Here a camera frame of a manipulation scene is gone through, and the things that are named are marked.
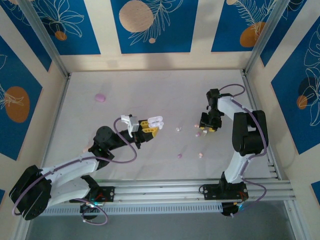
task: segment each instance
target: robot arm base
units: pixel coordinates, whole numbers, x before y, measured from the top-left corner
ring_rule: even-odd
[[[205,200],[234,200],[234,202],[244,202],[249,197],[247,185],[243,181],[228,183],[225,172],[222,173],[218,184],[205,184],[202,187]]]
[[[10,191],[11,200],[16,203],[23,191],[41,176],[41,170],[36,165],[28,167]],[[51,181],[44,178],[22,198],[17,208],[25,220],[34,219],[46,209],[51,198],[51,187]]]

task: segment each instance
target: floral wall print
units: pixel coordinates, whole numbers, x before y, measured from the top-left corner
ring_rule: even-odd
[[[61,55],[100,54],[83,0],[29,1]],[[15,0],[0,0],[0,5],[30,46],[39,41]]]
[[[111,0],[111,5],[122,54],[190,52],[198,0]]]
[[[305,5],[307,0],[291,0],[286,7],[282,17],[280,18],[277,26],[275,27],[270,39],[265,45],[260,57],[264,66],[267,65],[270,58],[276,51],[277,47],[285,37],[292,23],[300,13],[300,10]]]
[[[9,16],[15,27],[23,36],[24,40],[28,43],[34,54],[42,63],[43,67],[48,71],[52,60],[31,28],[25,15],[17,5],[17,2],[15,0],[0,0],[0,6]]]
[[[17,160],[41,85],[0,37],[0,154]]]
[[[320,17],[271,82],[299,154],[320,143]]]
[[[289,18],[288,23],[293,22],[291,12],[300,9],[304,1],[306,0],[291,0],[282,15],[283,20]],[[225,0],[211,51],[251,51],[276,2],[277,0]]]

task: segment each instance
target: small white object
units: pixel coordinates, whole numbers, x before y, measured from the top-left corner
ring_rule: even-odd
[[[162,116],[150,117],[150,118],[148,118],[148,124],[152,124],[152,123],[156,123],[156,122],[162,122],[163,119],[164,118]]]
[[[148,118],[148,126],[149,128],[156,128],[158,127],[160,130],[164,127],[164,122],[163,122],[163,117],[162,116],[154,116]]]

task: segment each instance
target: beige circle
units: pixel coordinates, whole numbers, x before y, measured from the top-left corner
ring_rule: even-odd
[[[14,5],[18,5],[17,0],[8,0],[10,3],[14,4]]]
[[[149,39],[149,43],[154,44],[156,42],[156,40],[152,37]]]
[[[128,1],[119,11],[119,19],[125,30],[143,32],[154,23],[151,9],[142,1]]]
[[[238,2],[238,0],[226,0],[226,4],[228,4],[228,5],[233,5],[236,2]]]

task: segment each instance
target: white leaf drawing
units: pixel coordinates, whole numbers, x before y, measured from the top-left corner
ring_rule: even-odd
[[[12,15],[29,25],[18,5],[8,0],[1,0],[11,11]],[[83,33],[77,24],[84,21],[85,16],[75,11],[69,10],[69,0],[34,0],[31,2],[36,13],[41,19],[50,35],[55,35],[57,31],[61,33],[70,33],[82,37]]]
[[[240,17],[246,21],[249,27],[252,27],[255,32],[255,39],[259,37],[261,24],[270,14],[277,0],[271,0],[268,4],[266,0],[262,7],[258,8],[255,0],[237,0],[234,5],[238,8]]]
[[[166,30],[166,26],[170,26],[170,16],[169,14],[177,10],[184,0],[145,0],[141,1],[147,5],[147,7],[151,10],[153,15],[153,23],[152,25],[140,32],[132,32],[129,39],[132,39],[130,46],[134,45],[139,41],[149,41],[150,39],[156,40],[162,33]]]
[[[8,56],[6,55],[0,54],[0,70],[5,66],[7,57]],[[11,96],[3,89],[3,87],[0,84],[0,110],[3,109],[6,105],[10,106],[10,104],[17,104],[23,106],[23,99],[23,97]]]
[[[304,56],[306,67],[317,67],[320,64],[320,25],[313,33]]]
[[[316,101],[310,107],[310,116],[311,116],[310,126],[311,127],[317,126],[319,124],[320,122],[319,112],[320,112],[320,102]]]
[[[5,7],[11,11],[12,15],[16,19],[18,19],[21,22],[23,22],[24,24],[30,26],[28,20],[26,19],[25,15],[23,14],[23,12],[21,11],[20,7],[17,4],[14,4],[14,3],[10,2],[9,0],[2,0],[2,2],[5,5]]]
[[[302,7],[304,1],[305,0],[297,0],[297,1],[291,0],[289,2],[288,6],[286,7],[286,9],[284,10],[282,17],[285,20],[287,20],[289,12],[299,11],[299,9]]]

